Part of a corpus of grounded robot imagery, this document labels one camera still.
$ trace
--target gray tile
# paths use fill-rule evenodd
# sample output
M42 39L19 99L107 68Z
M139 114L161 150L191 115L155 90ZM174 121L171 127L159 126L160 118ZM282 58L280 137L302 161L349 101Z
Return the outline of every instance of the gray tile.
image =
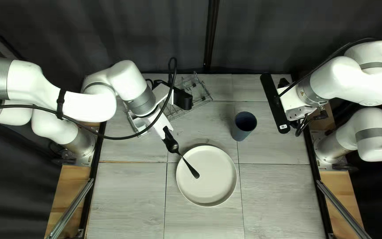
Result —
M246 239L325 238L309 165L240 164Z
M199 74L215 101L233 101L231 74Z
M100 163L89 239L163 238L166 163Z
M224 150L234 163L238 163L237 143L230 133L233 116L233 102L209 102L172 121L172 135L183 154L206 144ZM168 162L178 162L179 159L176 154L168 154Z
M189 202L176 183L176 167L169 163L167 171L165 238L244 238L239 176L231 197L210 208Z
M123 112L125 109L118 100L116 114L107 122L105 134L108 136L127 136L134 134L131 125ZM134 161L134 162L166 162L167 149L156 132L148 133L140 138L126 140L103 141L101 161Z
M267 101L260 74L233 74L232 90L234 101Z
M251 112L257 118L256 129L238 142L240 163L309 164L303 135L295 137L295 129L281 134L268 102L235 102L235 113Z

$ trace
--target white plate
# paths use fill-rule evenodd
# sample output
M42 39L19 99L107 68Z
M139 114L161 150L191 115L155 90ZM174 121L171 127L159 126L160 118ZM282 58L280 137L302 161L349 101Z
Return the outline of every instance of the white plate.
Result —
M190 149L184 158L200 174L198 179L183 160L176 169L176 182L186 199L200 206L212 207L226 201L234 192L237 171L223 150L203 145Z

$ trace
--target cup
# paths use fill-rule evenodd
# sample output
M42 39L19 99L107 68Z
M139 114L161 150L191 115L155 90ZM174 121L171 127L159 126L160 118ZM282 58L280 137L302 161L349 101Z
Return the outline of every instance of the cup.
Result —
M247 111L242 111L235 116L232 128L232 138L236 141L243 141L256 128L256 117Z

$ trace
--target black pole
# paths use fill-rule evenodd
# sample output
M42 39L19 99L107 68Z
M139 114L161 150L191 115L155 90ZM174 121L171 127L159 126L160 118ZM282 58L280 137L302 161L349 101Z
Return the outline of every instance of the black pole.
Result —
M315 150L313 149L312 137L310 135L310 130L306 127L303 130L304 141L306 143L307 156L309 157L310 169L312 171L313 186L316 189L316 195L318 198L319 210L321 211L322 223L325 230L325 238L329 238L329 235L333 233L331 220L329 218L328 208L326 206L326 200L324 194L318 188L316 181L321 180L321 175L319 174L318 164L316 162Z
M204 46L203 69L209 71L212 63L213 45L215 42L216 24L220 0L209 0L206 26L206 43Z
M106 124L107 124L107 121L100 123L100 127L98 129L99 133L105 133ZM95 177L97 176L98 163L100 162L100 154L101 154L101 148L103 146L103 140L104 140L103 137L97 138L97 142L95 144L94 157L93 157L92 163L91 163L91 172L89 175L90 179L93 178L95 180ZM93 187L90 189L90 191L88 192L88 194L85 197L84 205L82 208L82 215L81 215L81 221L79 224L79 229L83 229L84 233L86 231L86 226L88 224L88 216L89 216L89 212L91 210L91 201L92 201L92 195L94 193L94 186L95 186L95 181L94 181Z

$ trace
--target black cable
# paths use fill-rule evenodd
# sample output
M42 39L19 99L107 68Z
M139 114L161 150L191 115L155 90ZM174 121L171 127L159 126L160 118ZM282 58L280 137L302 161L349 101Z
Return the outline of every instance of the black cable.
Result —
M281 94L278 95L278 99L283 96L285 93L287 93L287 91L291 90L291 88L293 88L296 84L299 84L303 79L305 79L306 77L308 77L309 75L311 75L313 72L315 72L315 70L319 69L321 66L323 66L326 62L328 62L329 60L331 60L333 57L335 57L337 54L339 54L342 50L344 50L345 48L347 48L348 46L350 45L353 45L353 44L356 44L358 42L361 42L361 41L367 41L367 40L377 40L377 38L374 38L374 37L365 37L365 38L362 38L362 39L359 39L359 40L356 40L354 42L349 42L343 46L341 46L340 48L338 48L337 51L335 51L334 53L332 53L330 56L328 56L321 64L319 64L317 67L315 67L313 70L311 70L309 73L307 73L305 76L303 76L302 78L300 78L299 80L297 81L294 81L287 89L285 89L283 92L281 92Z
M174 72L173 72L173 76L172 76L172 74L170 72L170 64L171 64L172 60L174 60ZM175 57L171 57L168 64L169 64L168 65L169 66L169 77L172 77L172 84L170 86L169 93L167 95L167 99L169 99L170 96L172 95L173 85L174 85L175 79L176 79L176 73L177 73L177 60L176 60L176 58ZM76 123L77 125L81 126L82 128L88 130L89 132L91 132L91 133L93 133L93 134L95 134L95 135L97 135L99 137L103 137L105 139L111 139L111 140L131 139L131 138L137 137L138 135L141 135L142 133L145 133L147 130L149 130L151 127L153 127L153 125L157 122L157 120L163 114L163 111L166 108L168 102L169 102L168 100L165 101L165 103L163 104L162 109L160 110L159 114L153 120L153 122L151 122L151 124L149 126L147 126L147 128L141 130L138 133L135 133L135 134L132 134L132 135L129 135L129 136L123 136L123 137L106 136L106 135L104 135L102 133L96 132L92 128L89 128L88 126L82 124L81 122L77 121L76 119L74 119L72 117L66 116L64 114L61 115L61 117L65 118L67 120L70 120L71 122ZM44 108L44 107L40 107L40 106L30 106L30 105L4 105L4 106L0 106L0 109L5 109L5 108L30 108L30 109L37 109L37 110L41 110L41 111L46 111L46 112L53 113L53 114L57 115L57 111L51 110L51 109L47 109L47 108Z
M296 137L299 137L300 134L303 132L303 130L314 120L314 118L311 118L309 121L307 121L308 116L309 116L309 113L305 114L304 119L297 126L297 130L295 133Z
M151 89L154 90L154 83L151 79L145 79L145 81L148 81L151 83Z

